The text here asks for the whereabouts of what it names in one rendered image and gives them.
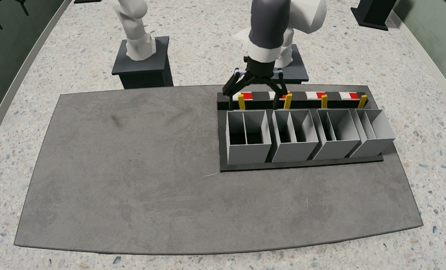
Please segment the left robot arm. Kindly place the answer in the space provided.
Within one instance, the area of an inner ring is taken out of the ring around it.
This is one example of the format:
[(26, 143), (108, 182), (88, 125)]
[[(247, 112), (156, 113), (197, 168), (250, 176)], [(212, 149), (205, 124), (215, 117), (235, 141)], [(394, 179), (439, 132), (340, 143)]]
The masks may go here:
[(231, 36), (231, 42), (258, 62), (284, 68), (292, 59), (294, 29), (319, 30), (327, 13), (325, 0), (252, 0), (251, 28)]

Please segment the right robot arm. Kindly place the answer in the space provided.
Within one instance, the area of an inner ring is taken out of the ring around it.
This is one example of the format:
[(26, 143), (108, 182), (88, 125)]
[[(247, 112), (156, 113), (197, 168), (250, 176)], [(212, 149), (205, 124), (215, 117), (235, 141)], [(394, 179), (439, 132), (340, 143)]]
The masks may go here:
[(131, 59), (144, 60), (156, 53), (156, 39), (145, 32), (142, 18), (147, 13), (144, 0), (109, 0), (126, 34), (127, 53)]

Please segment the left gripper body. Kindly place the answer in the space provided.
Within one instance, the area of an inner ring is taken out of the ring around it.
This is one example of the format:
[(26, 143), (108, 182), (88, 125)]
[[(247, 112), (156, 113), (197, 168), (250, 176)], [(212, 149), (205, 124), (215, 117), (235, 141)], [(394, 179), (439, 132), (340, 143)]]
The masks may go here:
[(258, 62), (248, 56), (245, 77), (250, 80), (253, 76), (257, 76), (258, 80), (253, 84), (264, 84), (260, 76), (265, 76), (268, 80), (274, 76), (273, 70), (276, 61), (270, 63)]

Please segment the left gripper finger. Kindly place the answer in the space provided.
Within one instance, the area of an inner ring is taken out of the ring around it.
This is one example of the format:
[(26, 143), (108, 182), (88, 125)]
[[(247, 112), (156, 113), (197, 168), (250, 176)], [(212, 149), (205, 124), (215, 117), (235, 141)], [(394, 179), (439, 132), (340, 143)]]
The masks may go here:
[[(252, 82), (258, 80), (257, 76), (253, 76), (250, 80), (248, 80), (245, 76), (243, 76), (241, 79), (241, 76), (244, 75), (245, 72), (246, 70), (239, 70), (239, 68), (235, 68), (234, 74), (222, 88), (223, 96), (227, 96), (229, 99), (229, 111), (232, 110), (233, 96), (245, 86), (249, 86), (252, 84)], [(238, 80), (239, 82), (237, 82)]]
[(276, 83), (272, 79), (267, 79), (265, 76), (261, 77), (262, 81), (265, 82), (270, 88), (275, 92), (274, 100), (273, 100), (273, 109), (276, 110), (279, 99), (283, 98), (283, 95), (287, 96), (287, 87), (283, 80), (283, 71), (281, 68), (278, 68), (278, 70), (273, 71), (274, 75), (279, 79), (279, 82), (281, 84), (281, 89), (276, 85)]

